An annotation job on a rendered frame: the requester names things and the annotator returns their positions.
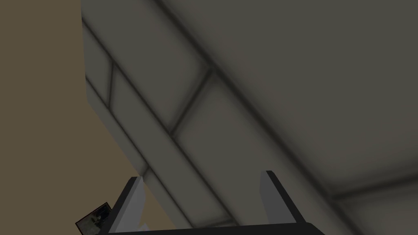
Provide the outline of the dark framed wall picture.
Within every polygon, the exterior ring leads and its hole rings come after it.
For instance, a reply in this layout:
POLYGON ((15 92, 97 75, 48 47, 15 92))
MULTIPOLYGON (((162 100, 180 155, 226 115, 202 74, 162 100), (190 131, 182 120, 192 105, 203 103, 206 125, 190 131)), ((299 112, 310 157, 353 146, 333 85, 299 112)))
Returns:
POLYGON ((81 235, 98 235, 110 212, 111 207, 105 202, 77 221, 75 225, 81 235))

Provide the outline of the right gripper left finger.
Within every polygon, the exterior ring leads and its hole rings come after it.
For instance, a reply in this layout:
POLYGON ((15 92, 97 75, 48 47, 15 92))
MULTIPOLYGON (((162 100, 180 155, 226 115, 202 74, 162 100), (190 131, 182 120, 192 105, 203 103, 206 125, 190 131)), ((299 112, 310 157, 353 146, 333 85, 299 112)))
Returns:
POLYGON ((100 234, 135 234, 140 231, 140 220, 145 206, 145 188, 141 177, 126 183, 113 206, 100 234))

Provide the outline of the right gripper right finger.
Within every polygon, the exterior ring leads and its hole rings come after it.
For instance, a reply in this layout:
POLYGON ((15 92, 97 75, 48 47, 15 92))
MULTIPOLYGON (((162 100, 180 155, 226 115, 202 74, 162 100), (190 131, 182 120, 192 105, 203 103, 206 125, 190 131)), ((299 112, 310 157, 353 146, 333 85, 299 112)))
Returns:
POLYGON ((269 224, 306 222, 273 171, 261 172, 259 192, 269 224))

